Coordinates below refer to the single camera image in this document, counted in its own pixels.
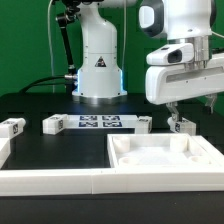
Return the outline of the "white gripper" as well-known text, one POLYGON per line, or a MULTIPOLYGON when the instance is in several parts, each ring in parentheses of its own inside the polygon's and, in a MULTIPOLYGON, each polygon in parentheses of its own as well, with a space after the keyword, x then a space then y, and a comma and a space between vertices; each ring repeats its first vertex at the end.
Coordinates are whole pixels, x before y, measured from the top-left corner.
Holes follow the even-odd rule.
POLYGON ((214 54, 207 66, 199 70, 186 70, 183 64, 151 66, 146 73, 145 91, 150 103, 167 103, 169 124, 180 118, 176 101, 207 95, 205 106, 212 114, 217 100, 214 93, 224 92, 224 53, 214 54))

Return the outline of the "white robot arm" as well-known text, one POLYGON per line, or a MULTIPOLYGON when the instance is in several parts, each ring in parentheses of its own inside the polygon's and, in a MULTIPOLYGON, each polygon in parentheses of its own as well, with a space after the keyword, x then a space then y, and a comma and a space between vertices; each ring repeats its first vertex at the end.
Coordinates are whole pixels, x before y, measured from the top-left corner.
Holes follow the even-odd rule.
MULTIPOLYGON (((117 31, 99 15, 102 7, 134 5, 137 0, 62 0, 67 24, 79 20, 83 35, 83 65, 69 72, 77 79, 73 96, 92 103, 113 101, 126 95, 122 71, 117 66, 117 31)), ((165 104, 178 117, 179 101, 206 96, 213 106, 224 92, 224 53, 212 53, 211 26, 216 18, 215 0, 143 0, 139 25, 151 38, 168 43, 146 57, 147 100, 165 104)))

